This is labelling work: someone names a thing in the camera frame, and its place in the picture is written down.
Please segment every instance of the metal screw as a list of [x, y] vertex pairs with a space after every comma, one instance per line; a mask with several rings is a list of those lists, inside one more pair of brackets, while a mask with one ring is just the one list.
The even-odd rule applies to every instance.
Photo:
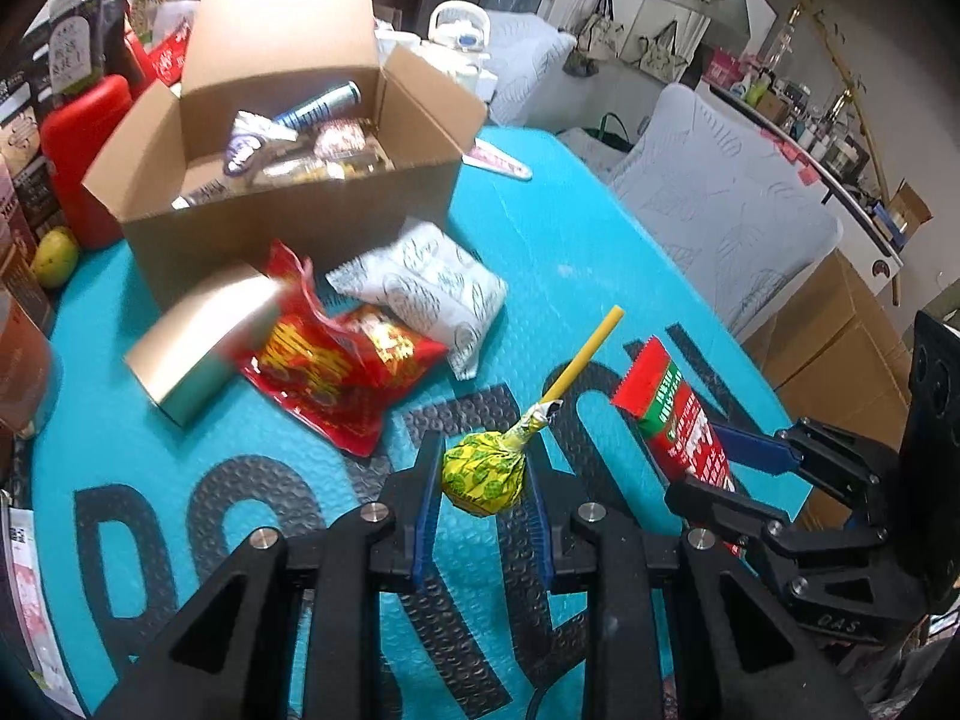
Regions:
[[390, 517], [390, 508], [385, 503], [373, 501], [360, 507], [360, 518], [364, 522], [382, 522]]
[[577, 507], [577, 514], [580, 515], [580, 519], [584, 519], [586, 522], [599, 522], [607, 516], [607, 508], [602, 503], [590, 501], [580, 504]]
[[686, 535], [686, 540], [694, 549], [710, 549], [717, 543], [717, 537], [706, 528], [694, 528]]
[[803, 598], [806, 595], [806, 591], [809, 589], [810, 584], [803, 577], [795, 577], [790, 581], [790, 592], [796, 595], [798, 598]]
[[253, 549], [270, 549], [277, 543], [277, 538], [280, 538], [280, 533], [276, 528], [257, 528], [250, 534], [250, 546]]

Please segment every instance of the black robot gripper holding packet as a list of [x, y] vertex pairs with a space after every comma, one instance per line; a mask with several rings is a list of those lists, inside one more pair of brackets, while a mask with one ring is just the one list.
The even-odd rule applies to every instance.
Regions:
[[717, 427], [735, 463], [795, 473], [851, 510], [810, 532], [786, 512], [690, 477], [667, 490], [674, 514], [746, 547], [747, 563], [823, 642], [896, 646], [956, 600], [960, 574], [960, 337], [920, 312], [899, 452], [802, 418], [774, 437]]
[[[381, 717], [378, 595], [415, 591], [429, 566], [444, 449], [440, 434], [426, 433], [411, 469], [325, 531], [253, 531], [94, 718], [286, 718], [309, 589], [302, 718]], [[645, 533], [587, 500], [575, 476], [552, 469], [541, 442], [528, 453], [521, 505], [547, 589], [587, 592], [584, 720], [664, 717], [653, 589], [666, 600], [682, 720], [866, 717], [790, 614], [712, 532]]]

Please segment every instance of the yellow stick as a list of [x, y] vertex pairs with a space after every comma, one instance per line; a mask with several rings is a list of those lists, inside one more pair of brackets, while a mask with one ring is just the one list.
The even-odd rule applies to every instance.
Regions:
[[580, 371], [587, 366], [590, 358], [593, 357], [597, 349], [600, 348], [600, 344], [606, 341], [607, 336], [613, 332], [613, 328], [620, 322], [621, 317], [623, 317], [623, 309], [619, 306], [613, 306], [606, 317], [604, 317], [603, 322], [600, 322], [600, 326], [594, 330], [593, 335], [589, 337], [580, 351], [577, 352], [577, 356], [570, 361], [570, 365], [563, 369], [563, 373], [560, 374], [557, 381], [546, 391], [544, 397], [541, 397], [539, 402], [546, 403], [550, 400], [560, 400], [563, 397], [563, 393], [573, 384], [573, 380], [580, 375]]

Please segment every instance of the plant branch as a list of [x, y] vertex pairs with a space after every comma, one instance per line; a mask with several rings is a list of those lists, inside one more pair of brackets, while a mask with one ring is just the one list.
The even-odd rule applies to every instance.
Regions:
[[833, 66], [837, 69], [837, 73], [840, 74], [840, 79], [843, 81], [844, 86], [850, 90], [853, 108], [856, 109], [857, 117], [860, 119], [860, 132], [867, 141], [867, 151], [870, 152], [870, 158], [874, 163], [874, 172], [877, 174], [877, 185], [880, 186], [880, 199], [884, 205], [887, 205], [890, 201], [890, 190], [887, 187], [887, 178], [883, 172], [883, 165], [880, 162], [880, 150], [877, 148], [877, 141], [875, 141], [874, 135], [870, 132], [870, 127], [867, 126], [867, 117], [864, 113], [860, 90], [856, 84], [856, 77], [853, 75], [850, 66], [848, 66], [840, 55], [839, 50], [837, 50], [835, 40], [830, 37], [827, 25], [824, 23], [823, 11], [817, 10], [817, 8], [814, 7], [813, 0], [799, 1], [800, 7], [808, 13], [810, 19], [813, 21], [813, 25], [817, 29], [824, 47], [827, 49], [830, 61], [832, 61]]

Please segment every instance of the turquoise mat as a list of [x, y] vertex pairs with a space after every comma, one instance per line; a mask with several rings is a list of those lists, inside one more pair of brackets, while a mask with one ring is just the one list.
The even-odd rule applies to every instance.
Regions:
[[[90, 709], [254, 527], [302, 533], [328, 525], [376, 497], [391, 469], [410, 466], [427, 427], [457, 436], [509, 424], [614, 303], [626, 317], [544, 431], [554, 466], [576, 471], [593, 498], [628, 509], [645, 528], [679, 531], [645, 451], [608, 403], [651, 334], [714, 418], [768, 433], [788, 423], [712, 311], [563, 146], [527, 130], [484, 137], [527, 163], [534, 179], [464, 167], [449, 232], [506, 279], [506, 306], [476, 380], [434, 371], [392, 411], [368, 464], [342, 456], [239, 376], [189, 430], [176, 428], [122, 362], [157, 319], [130, 252], [117, 245], [83, 264], [54, 333], [64, 387], [35, 446], [34, 505], [51, 617]], [[751, 495], [791, 514], [808, 493], [796, 478], [734, 470]], [[582, 659], [584, 596], [547, 600], [531, 586], [524, 538], [513, 517], [476, 519], [443, 504], [426, 590], [383, 597], [388, 715], [520, 718], [542, 659], [556, 673]], [[303, 661], [301, 646], [299, 672]], [[550, 690], [541, 716], [578, 718], [582, 683], [580, 664]], [[295, 675], [294, 709], [298, 685]]]

